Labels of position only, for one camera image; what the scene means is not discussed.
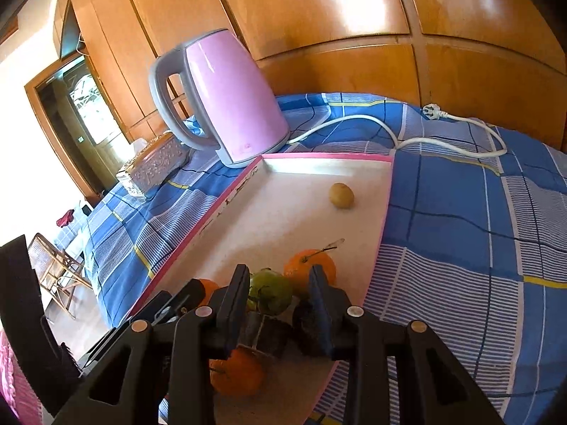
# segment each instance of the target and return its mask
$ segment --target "power cord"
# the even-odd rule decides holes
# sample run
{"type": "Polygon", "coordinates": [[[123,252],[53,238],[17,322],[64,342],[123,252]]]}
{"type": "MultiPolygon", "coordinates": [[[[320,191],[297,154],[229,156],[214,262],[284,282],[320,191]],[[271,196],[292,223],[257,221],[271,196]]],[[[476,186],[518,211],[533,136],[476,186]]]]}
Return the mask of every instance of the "power cord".
{"type": "Polygon", "coordinates": [[[382,120],[380,120],[376,117],[371,117],[370,115],[358,115],[358,114],[357,115],[348,115],[346,117],[341,117],[341,118],[336,118],[336,119],[333,119],[331,121],[327,121],[326,123],[315,126],[314,128],[310,129],[309,131],[303,133],[302,135],[288,140],[287,144],[295,144],[296,142],[300,142],[301,140],[310,136],[314,132],[316,132],[320,129],[326,128],[327,126],[331,126],[335,123],[340,123],[341,121],[346,121],[346,120],[355,119],[355,118],[362,118],[362,119],[367,119],[367,120],[373,121],[374,123],[379,124],[379,126],[382,126],[386,130],[386,132],[389,134],[389,136],[392,138],[393,146],[397,150],[401,150],[402,148],[407,147],[411,144],[431,144],[431,145],[434,145],[434,146],[439,146],[439,147],[446,148],[448,150],[452,150],[456,153],[459,153],[463,156],[467,156],[469,158],[495,158],[495,157],[498,157],[498,156],[502,156],[502,155],[504,155],[508,152],[508,148],[506,147],[506,144],[504,143],[502,138],[496,132],[494,132],[492,129],[490,129],[490,127],[488,127],[483,121],[477,121],[477,120],[473,120],[471,118],[463,118],[463,117],[456,117],[454,115],[450,115],[447,112],[443,112],[439,108],[439,106],[435,103],[430,103],[429,105],[424,106],[422,108],[422,113],[423,113],[424,116],[426,116],[430,120],[436,120],[436,119],[439,119],[439,118],[449,118],[449,119],[452,119],[452,120],[455,120],[455,121],[464,121],[466,123],[474,124],[475,126],[481,127],[486,132],[488,132],[490,135],[492,135],[492,137],[494,137],[500,143],[502,148],[500,150],[495,151],[495,152],[470,152],[468,150],[465,150],[464,148],[454,146],[452,144],[449,144],[449,143],[444,142],[443,140],[439,140],[437,138],[411,137],[407,140],[398,140],[396,135],[387,126],[387,124],[384,123],[384,121],[382,121],[382,120]]]}

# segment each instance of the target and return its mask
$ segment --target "white wall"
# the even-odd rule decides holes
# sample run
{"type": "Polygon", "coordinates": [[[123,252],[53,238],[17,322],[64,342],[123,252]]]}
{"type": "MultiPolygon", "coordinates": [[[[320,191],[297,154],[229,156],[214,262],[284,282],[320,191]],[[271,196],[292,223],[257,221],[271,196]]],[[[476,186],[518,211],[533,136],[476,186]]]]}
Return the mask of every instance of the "white wall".
{"type": "Polygon", "coordinates": [[[54,238],[55,221],[83,199],[49,145],[24,85],[57,60],[54,0],[28,0],[0,45],[0,245],[22,233],[54,238]]]}

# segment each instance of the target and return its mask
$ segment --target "doorway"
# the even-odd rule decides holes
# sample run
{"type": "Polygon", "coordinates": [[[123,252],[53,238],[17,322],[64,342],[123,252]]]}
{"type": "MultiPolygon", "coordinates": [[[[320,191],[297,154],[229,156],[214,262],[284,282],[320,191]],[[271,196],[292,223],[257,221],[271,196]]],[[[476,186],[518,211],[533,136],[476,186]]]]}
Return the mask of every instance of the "doorway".
{"type": "Polygon", "coordinates": [[[134,156],[97,87],[83,55],[61,66],[36,87],[41,106],[64,151],[100,196],[134,156]]]}

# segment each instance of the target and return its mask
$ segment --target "green tomato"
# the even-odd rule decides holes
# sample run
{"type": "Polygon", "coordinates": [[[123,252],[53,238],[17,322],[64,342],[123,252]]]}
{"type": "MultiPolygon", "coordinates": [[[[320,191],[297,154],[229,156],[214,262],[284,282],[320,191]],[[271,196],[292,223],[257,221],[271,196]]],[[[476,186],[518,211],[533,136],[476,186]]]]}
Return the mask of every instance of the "green tomato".
{"type": "Polygon", "coordinates": [[[279,315],[291,304],[292,296],[291,283],[271,268],[262,268],[250,277],[247,306],[251,311],[279,315]]]}

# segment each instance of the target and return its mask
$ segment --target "tissue box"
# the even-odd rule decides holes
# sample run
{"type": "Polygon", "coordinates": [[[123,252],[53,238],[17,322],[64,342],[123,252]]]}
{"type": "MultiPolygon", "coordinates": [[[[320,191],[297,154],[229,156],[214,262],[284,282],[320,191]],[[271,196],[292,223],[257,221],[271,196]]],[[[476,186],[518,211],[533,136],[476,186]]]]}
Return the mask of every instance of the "tissue box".
{"type": "Polygon", "coordinates": [[[147,193],[161,185],[171,171],[187,163],[190,150],[171,131],[166,131],[122,166],[116,178],[130,195],[146,198],[147,193]]]}

